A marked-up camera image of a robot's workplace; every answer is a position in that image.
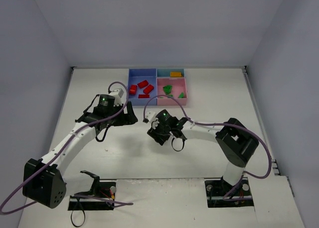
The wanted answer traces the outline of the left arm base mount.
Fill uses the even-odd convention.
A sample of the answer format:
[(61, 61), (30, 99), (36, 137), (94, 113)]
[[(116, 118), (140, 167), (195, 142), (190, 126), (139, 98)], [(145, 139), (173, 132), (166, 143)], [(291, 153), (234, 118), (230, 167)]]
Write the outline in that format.
[(114, 200), (116, 193), (115, 180), (100, 181), (101, 188), (95, 195), (90, 195), (90, 198), (75, 198), (70, 197), (68, 202), (68, 211), (112, 211), (115, 204), (109, 205), (106, 202), (93, 199), (92, 197), (103, 198), (106, 200)]

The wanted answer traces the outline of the yellow lego brick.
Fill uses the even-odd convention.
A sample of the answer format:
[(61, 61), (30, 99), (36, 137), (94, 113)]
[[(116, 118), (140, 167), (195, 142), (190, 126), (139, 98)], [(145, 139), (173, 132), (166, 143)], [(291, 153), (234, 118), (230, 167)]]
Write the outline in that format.
[(182, 75), (182, 72), (172, 71), (172, 72), (170, 72), (170, 77), (171, 78), (180, 78), (180, 77), (183, 77), (183, 75)]

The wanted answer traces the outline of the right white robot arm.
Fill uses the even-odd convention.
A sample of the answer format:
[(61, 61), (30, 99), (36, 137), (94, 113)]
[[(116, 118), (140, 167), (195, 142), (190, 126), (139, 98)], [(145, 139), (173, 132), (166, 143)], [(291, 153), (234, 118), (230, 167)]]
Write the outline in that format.
[(220, 130), (213, 125), (197, 125), (183, 117), (178, 119), (162, 110), (159, 113), (147, 112), (144, 123), (151, 125), (147, 134), (160, 145), (172, 136), (184, 143), (189, 139), (211, 141), (217, 143), (228, 160), (222, 180), (230, 186), (235, 186), (244, 169), (259, 146), (259, 141), (247, 132), (243, 124), (230, 118)]

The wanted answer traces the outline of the red half round lego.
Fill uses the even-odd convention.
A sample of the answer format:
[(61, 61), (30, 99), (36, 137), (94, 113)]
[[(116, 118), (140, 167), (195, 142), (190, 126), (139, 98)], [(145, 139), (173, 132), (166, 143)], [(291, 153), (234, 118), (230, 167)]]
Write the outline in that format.
[(139, 95), (138, 95), (138, 98), (139, 98), (139, 99), (149, 99), (150, 96), (149, 96), (148, 94), (139, 94)]

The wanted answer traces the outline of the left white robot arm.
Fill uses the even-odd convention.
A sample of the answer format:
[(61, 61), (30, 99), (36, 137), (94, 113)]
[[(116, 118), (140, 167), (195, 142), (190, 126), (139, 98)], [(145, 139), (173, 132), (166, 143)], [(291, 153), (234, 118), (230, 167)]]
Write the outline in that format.
[(24, 167), (22, 194), (46, 207), (56, 208), (64, 197), (92, 197), (101, 190), (100, 177), (81, 170), (76, 177), (65, 172), (79, 154), (100, 132), (112, 126), (133, 125), (138, 119), (132, 103), (122, 103), (121, 96), (111, 93), (98, 96), (92, 112), (84, 110), (69, 134), (40, 159), (30, 159)]

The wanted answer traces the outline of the red long lego brick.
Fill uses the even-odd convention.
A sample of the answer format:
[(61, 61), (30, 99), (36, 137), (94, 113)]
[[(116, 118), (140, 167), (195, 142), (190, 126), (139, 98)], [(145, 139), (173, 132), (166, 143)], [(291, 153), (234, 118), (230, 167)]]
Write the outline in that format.
[(148, 86), (146, 86), (143, 90), (143, 93), (148, 95), (149, 93), (151, 93), (154, 90), (154, 86), (149, 84)]

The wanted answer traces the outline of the red round printed lego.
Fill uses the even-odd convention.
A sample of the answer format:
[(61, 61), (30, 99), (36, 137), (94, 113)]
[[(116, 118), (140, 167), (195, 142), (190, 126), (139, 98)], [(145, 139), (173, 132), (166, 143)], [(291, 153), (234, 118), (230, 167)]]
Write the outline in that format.
[(137, 93), (138, 86), (137, 85), (131, 85), (129, 89), (129, 94), (130, 95), (135, 95)]

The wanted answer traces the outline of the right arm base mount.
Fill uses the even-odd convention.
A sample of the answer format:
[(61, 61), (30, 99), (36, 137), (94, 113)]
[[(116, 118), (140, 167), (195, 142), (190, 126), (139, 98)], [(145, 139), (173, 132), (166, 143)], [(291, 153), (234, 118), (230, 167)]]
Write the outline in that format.
[(244, 177), (239, 185), (231, 186), (221, 179), (204, 181), (208, 208), (253, 207), (254, 201), (248, 178)]

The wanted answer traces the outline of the green curved lego brick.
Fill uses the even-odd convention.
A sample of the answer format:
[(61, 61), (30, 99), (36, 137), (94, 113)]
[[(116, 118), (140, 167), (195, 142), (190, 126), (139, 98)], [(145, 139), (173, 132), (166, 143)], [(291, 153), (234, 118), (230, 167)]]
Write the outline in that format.
[(163, 86), (163, 91), (166, 95), (169, 95), (172, 91), (172, 85)]

